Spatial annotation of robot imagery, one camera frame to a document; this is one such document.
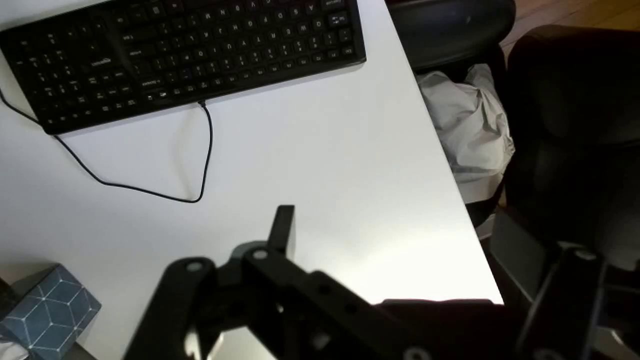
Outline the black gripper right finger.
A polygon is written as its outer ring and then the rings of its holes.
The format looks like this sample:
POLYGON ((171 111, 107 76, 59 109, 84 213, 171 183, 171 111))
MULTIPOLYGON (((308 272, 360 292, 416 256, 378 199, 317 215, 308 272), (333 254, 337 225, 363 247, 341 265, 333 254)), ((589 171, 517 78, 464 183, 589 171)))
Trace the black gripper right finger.
POLYGON ((588 248, 567 247, 537 291, 517 336, 517 360, 589 360, 601 309, 605 262, 588 248))

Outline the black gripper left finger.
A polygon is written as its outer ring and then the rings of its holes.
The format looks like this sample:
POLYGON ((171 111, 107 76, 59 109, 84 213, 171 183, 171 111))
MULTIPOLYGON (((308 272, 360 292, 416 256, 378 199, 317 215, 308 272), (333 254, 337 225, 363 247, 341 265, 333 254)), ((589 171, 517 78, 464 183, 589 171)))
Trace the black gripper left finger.
POLYGON ((276 360, 427 360, 398 321, 323 272, 286 256, 293 208, 276 208, 269 235, 207 258, 171 262, 124 360, 205 360, 221 336, 245 329, 276 360))

